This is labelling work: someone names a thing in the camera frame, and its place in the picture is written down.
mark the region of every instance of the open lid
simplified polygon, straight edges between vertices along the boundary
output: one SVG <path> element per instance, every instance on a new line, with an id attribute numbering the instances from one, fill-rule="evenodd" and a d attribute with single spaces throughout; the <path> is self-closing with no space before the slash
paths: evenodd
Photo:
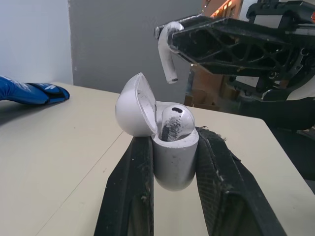
<path id="1" fill-rule="evenodd" d="M 115 107 L 115 116 L 124 132 L 134 137 L 148 137 L 158 131 L 156 99 L 142 73 L 125 85 Z"/>

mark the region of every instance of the screw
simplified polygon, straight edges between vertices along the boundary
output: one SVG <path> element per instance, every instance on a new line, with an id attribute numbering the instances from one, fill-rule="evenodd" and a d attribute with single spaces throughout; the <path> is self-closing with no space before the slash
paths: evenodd
<path id="1" fill-rule="evenodd" d="M 301 49 L 301 55 L 307 56 L 308 54 L 309 54 L 309 52 L 308 52 L 307 49 L 305 49 L 305 48 L 302 48 L 302 49 Z"/>
<path id="2" fill-rule="evenodd" d="M 269 74 L 268 74 L 268 78 L 269 78 L 269 79 L 274 79 L 274 78 L 277 77 L 277 75 L 278 75 L 277 72 L 275 72 L 275 71 L 270 71 Z"/>

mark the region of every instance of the blue object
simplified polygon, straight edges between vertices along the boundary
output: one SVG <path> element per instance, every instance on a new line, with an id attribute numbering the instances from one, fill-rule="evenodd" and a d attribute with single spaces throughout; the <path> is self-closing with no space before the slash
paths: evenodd
<path id="1" fill-rule="evenodd" d="M 0 101 L 40 105 L 63 102 L 70 94 L 62 87 L 46 83 L 22 83 L 0 76 Z"/>

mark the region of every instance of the white earbud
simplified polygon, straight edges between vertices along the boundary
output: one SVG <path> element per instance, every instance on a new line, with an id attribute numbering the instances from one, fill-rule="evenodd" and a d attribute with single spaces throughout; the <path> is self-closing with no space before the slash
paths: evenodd
<path id="1" fill-rule="evenodd" d="M 167 44 L 167 40 L 170 34 L 183 30 L 184 27 L 178 22 L 170 22 L 164 26 L 158 39 L 158 52 L 161 58 L 163 70 L 166 76 L 166 81 L 169 84 L 177 82 L 177 74 L 172 58 L 172 50 Z"/>
<path id="2" fill-rule="evenodd" d="M 172 142 L 189 135 L 195 129 L 195 120 L 184 105 L 171 105 L 162 112 L 161 140 Z"/>

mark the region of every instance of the airpods case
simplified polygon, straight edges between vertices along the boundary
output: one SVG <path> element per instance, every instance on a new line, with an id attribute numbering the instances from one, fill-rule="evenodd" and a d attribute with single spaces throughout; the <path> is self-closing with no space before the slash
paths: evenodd
<path id="1" fill-rule="evenodd" d="M 160 139 L 162 112 L 173 104 L 177 103 L 156 101 L 148 81 L 139 73 L 126 83 L 116 102 L 115 116 L 124 132 L 134 137 L 152 137 L 156 180 L 165 189 L 178 191 L 194 177 L 199 135 L 194 129 L 177 141 Z"/>

